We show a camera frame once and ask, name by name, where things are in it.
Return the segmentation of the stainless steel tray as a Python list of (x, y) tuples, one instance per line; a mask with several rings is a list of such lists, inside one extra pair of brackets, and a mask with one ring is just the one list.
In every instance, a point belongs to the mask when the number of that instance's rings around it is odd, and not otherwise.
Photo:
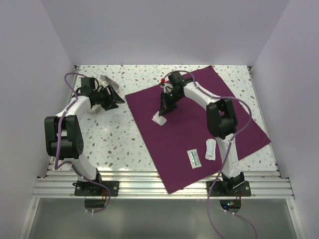
[[(95, 80), (96, 89), (101, 89), (102, 87), (107, 87), (111, 85), (117, 94), (120, 93), (120, 86), (118, 83), (107, 77), (106, 75), (100, 75), (100, 77)], [(102, 109), (101, 105), (94, 105), (91, 109), (87, 111), (87, 113), (94, 115), (97, 114)]]

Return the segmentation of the white gauze pad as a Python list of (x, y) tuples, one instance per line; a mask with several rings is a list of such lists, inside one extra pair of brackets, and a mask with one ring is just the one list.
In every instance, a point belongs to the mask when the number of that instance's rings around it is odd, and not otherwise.
[(167, 122), (166, 118), (164, 118), (163, 116), (160, 116), (159, 111), (155, 113), (155, 115), (152, 117), (152, 120), (155, 123), (157, 123), (159, 126), (163, 126)]

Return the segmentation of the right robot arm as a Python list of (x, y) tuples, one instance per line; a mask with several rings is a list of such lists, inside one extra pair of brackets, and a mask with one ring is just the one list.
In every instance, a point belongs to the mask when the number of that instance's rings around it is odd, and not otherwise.
[(184, 97), (205, 109), (208, 131), (216, 139), (222, 157), (222, 181), (216, 182), (212, 188), (215, 192), (234, 195), (244, 183), (235, 145), (238, 120), (232, 101), (236, 98), (213, 94), (195, 81), (194, 75), (186, 78), (179, 71), (173, 71), (166, 77), (171, 89), (164, 90), (160, 94), (159, 116), (162, 117), (177, 109), (177, 102)]

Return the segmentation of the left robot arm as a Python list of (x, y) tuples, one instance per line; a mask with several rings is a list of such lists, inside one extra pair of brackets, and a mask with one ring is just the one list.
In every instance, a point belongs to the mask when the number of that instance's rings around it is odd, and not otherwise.
[(118, 108), (125, 101), (119, 96), (119, 85), (108, 78), (81, 75), (81, 85), (75, 89), (70, 103), (58, 114), (44, 120), (45, 145), (49, 156), (55, 158), (54, 170), (68, 165), (77, 174), (75, 195), (110, 195), (99, 170), (84, 155), (84, 140), (79, 120), (95, 106), (105, 111)]

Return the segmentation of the white blue sterile pouch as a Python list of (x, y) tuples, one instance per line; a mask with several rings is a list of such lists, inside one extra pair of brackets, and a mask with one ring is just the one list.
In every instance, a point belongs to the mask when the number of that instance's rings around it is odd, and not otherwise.
[(205, 159), (215, 161), (215, 159), (216, 159), (216, 140), (208, 139), (206, 141)]

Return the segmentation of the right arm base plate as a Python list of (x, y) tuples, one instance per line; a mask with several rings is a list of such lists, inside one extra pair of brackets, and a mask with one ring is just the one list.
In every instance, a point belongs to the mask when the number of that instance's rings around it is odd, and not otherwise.
[(207, 194), (211, 197), (250, 197), (252, 196), (250, 185), (248, 181), (244, 181), (242, 184), (235, 188), (227, 188), (223, 181), (217, 180), (210, 192), (210, 188), (213, 181), (206, 181)]

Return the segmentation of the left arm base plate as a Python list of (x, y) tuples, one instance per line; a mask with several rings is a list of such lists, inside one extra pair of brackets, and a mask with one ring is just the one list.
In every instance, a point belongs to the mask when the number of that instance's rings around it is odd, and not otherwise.
[(116, 197), (119, 191), (119, 181), (101, 181), (101, 182), (81, 182), (72, 184), (75, 187), (75, 196), (94, 197), (111, 196)]

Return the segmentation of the green white packet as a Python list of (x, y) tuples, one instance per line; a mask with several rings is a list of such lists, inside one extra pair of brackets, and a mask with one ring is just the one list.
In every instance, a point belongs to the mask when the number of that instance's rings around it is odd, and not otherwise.
[(188, 150), (187, 155), (188, 155), (192, 169), (202, 167), (197, 149)]

